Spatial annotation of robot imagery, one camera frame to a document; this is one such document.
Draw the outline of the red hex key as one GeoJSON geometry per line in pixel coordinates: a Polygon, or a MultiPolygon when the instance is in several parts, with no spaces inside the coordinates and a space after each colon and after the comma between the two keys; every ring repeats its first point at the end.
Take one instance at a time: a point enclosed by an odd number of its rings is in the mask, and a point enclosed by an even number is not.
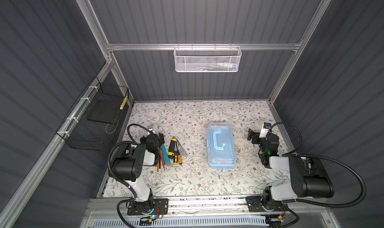
{"type": "Polygon", "coordinates": [[[160,155],[160,162],[161,162],[161,165],[162,165],[162,167],[164,168],[164,170],[166,170],[166,164],[165,164],[165,161],[164,161],[164,157],[163,157],[162,149],[161,149],[161,148],[159,148],[159,155],[160,155]]]}

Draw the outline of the blue plastic tool box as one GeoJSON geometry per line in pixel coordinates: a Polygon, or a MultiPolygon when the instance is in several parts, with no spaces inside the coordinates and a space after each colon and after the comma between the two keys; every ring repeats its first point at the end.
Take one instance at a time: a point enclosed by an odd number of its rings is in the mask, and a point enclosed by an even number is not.
{"type": "Polygon", "coordinates": [[[207,151],[211,169],[231,169],[236,165],[236,149],[229,123],[209,123],[207,151]]]}

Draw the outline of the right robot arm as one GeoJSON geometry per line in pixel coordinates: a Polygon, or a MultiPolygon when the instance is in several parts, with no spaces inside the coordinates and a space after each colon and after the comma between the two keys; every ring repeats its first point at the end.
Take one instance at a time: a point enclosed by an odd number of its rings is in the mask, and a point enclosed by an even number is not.
{"type": "Polygon", "coordinates": [[[331,198],[333,184],[319,158],[304,158],[289,154],[279,156],[280,138],[263,128],[259,133],[249,129],[247,140],[259,146],[259,158],[267,169],[290,173],[290,182],[268,186],[263,191],[262,201],[282,202],[298,198],[331,198]]]}

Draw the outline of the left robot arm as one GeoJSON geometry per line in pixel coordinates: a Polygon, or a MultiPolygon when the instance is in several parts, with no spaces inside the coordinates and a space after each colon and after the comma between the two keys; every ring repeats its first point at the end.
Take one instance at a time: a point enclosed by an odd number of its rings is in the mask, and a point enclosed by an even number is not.
{"type": "Polygon", "coordinates": [[[131,191],[133,202],[147,206],[154,204],[153,192],[145,184],[142,170],[161,163],[164,142],[162,133],[149,134],[143,136],[139,144],[121,141],[110,150],[107,159],[109,176],[131,191]]]}

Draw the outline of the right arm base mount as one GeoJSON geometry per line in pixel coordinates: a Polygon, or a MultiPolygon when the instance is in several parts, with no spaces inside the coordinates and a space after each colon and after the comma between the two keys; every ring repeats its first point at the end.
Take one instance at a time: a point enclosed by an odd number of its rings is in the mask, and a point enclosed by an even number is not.
{"type": "Polygon", "coordinates": [[[287,207],[280,201],[268,200],[262,196],[248,196],[245,198],[250,212],[286,212],[287,207]]]}

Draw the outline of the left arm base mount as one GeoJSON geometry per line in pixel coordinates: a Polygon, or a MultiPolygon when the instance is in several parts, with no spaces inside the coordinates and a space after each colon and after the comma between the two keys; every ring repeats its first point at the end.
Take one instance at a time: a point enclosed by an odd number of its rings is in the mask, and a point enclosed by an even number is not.
{"type": "Polygon", "coordinates": [[[154,199],[146,202],[130,202],[128,216],[166,215],[169,208],[169,199],[154,199]]]}

